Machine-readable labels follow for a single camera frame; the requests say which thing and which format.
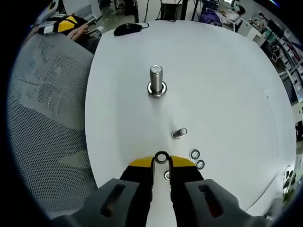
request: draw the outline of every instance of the computer mouse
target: computer mouse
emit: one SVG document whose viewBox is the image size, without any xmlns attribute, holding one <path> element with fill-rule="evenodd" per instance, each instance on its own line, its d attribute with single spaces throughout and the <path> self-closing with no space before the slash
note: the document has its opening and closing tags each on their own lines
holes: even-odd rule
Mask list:
<svg viewBox="0 0 303 227">
<path fill-rule="evenodd" d="M 127 35 L 135 32 L 140 32 L 142 28 L 143 27 L 138 24 L 123 24 L 114 30 L 114 35 L 120 36 L 120 35 Z"/>
</svg>

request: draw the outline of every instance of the floor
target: floor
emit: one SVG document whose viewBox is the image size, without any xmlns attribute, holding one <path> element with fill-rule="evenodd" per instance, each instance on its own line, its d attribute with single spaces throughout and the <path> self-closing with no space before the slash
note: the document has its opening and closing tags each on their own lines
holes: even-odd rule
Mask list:
<svg viewBox="0 0 303 227">
<path fill-rule="evenodd" d="M 119 9 L 113 12 L 111 6 L 104 6 L 101 9 L 102 17 L 96 21 L 96 24 L 92 24 L 89 26 L 89 29 L 92 30 L 98 26 L 104 27 L 104 32 L 109 30 L 115 29 L 119 25 L 126 24 L 126 23 L 134 23 L 134 15 L 125 16 L 122 9 Z"/>
</svg>

